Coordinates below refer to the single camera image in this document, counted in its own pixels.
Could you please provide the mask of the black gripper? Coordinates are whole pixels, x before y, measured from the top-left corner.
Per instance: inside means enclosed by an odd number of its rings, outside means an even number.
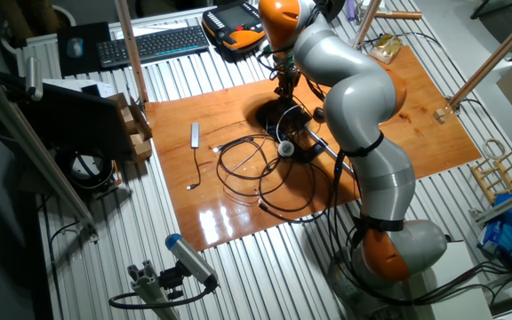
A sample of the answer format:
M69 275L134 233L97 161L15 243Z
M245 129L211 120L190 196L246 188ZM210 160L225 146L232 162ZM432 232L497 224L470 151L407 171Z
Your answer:
M283 64L277 67L278 87L274 93L280 99L293 100L293 91L297 87L301 73L294 64Z

